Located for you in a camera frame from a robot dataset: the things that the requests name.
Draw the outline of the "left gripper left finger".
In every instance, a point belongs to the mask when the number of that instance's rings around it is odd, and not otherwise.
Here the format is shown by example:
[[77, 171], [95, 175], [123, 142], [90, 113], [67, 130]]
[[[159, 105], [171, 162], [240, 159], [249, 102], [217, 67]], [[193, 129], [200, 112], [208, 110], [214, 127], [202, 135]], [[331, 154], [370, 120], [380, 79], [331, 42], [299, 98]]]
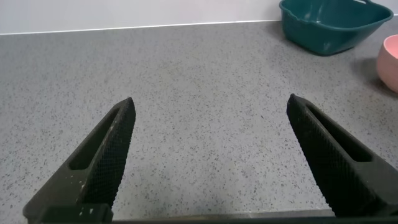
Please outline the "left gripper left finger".
[[115, 104], [23, 208], [29, 223], [109, 223], [136, 120]]

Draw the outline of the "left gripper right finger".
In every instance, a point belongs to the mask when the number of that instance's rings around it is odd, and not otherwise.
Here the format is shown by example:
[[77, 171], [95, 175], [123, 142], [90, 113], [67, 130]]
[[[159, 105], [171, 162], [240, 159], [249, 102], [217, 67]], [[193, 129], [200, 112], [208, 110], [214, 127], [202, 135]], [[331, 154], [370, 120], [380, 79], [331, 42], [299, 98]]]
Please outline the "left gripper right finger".
[[290, 95], [287, 116], [337, 217], [397, 216], [397, 169], [305, 98]]

